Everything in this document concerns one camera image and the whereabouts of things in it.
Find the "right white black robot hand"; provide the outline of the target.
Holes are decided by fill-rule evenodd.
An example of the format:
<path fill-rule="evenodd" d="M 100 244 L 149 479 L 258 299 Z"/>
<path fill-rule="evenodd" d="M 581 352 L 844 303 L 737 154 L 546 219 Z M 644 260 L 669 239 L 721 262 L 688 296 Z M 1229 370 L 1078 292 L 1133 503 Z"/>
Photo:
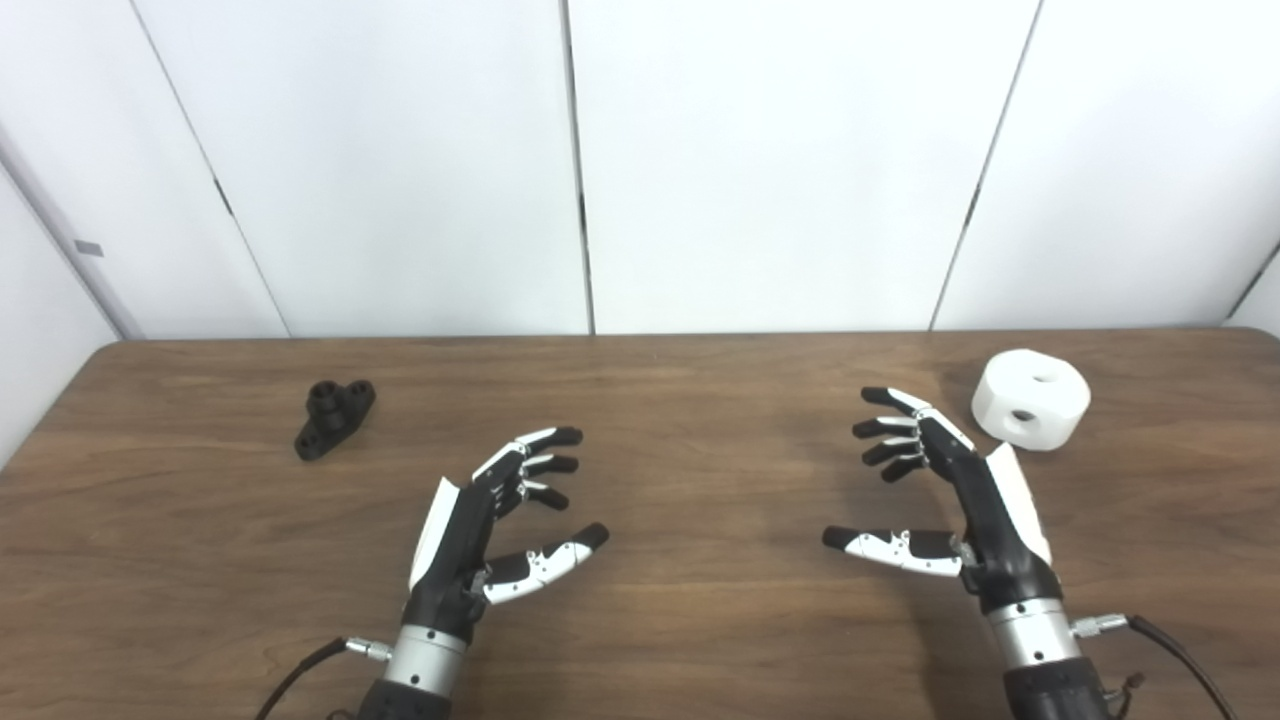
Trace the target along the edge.
<path fill-rule="evenodd" d="M 1064 597 L 1036 505 L 1010 445 L 982 455 L 937 407 L 901 389 L 868 386 L 861 398 L 891 407 L 852 427 L 877 439 L 861 460 L 887 483 L 916 470 L 933 471 L 954 489 L 965 529 L 891 530 L 827 527 L 824 546 L 906 571 L 956 577 L 983 612 L 1033 600 Z"/>

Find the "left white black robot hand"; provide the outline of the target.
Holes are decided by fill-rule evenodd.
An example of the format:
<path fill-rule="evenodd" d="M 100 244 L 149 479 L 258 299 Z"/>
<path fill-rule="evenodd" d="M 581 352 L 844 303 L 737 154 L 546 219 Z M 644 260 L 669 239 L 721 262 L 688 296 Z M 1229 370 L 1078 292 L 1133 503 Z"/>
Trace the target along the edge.
<path fill-rule="evenodd" d="M 522 598 L 586 562 L 611 537 L 593 523 L 558 542 L 500 557 L 488 557 L 495 524 L 529 502 L 563 511 L 568 498 L 538 478 L 570 474 L 579 460 L 556 455 L 577 446 L 584 433 L 552 427 L 502 446 L 458 486 L 442 478 L 428 511 L 410 570 L 401 615 L 404 626 L 472 644 L 476 625 L 494 605 Z"/>

